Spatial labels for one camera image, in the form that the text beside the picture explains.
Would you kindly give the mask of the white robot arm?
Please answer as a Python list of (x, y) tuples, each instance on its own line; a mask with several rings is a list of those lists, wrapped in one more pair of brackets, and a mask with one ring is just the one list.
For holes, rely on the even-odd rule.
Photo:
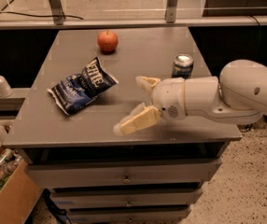
[(220, 123), (247, 125), (267, 117), (267, 67), (250, 60), (226, 64), (219, 77), (161, 80), (136, 78), (150, 105), (138, 105), (113, 132), (126, 135), (158, 124), (199, 116)]

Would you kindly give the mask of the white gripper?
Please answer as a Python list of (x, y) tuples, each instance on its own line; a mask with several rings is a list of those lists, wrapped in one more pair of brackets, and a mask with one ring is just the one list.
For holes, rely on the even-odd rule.
[(135, 78), (137, 86), (151, 95), (151, 103), (138, 105), (114, 127), (115, 135), (127, 135), (156, 125), (162, 117), (180, 120), (187, 116), (215, 118), (218, 107), (218, 79), (198, 77), (185, 80), (182, 77), (161, 81), (157, 77)]

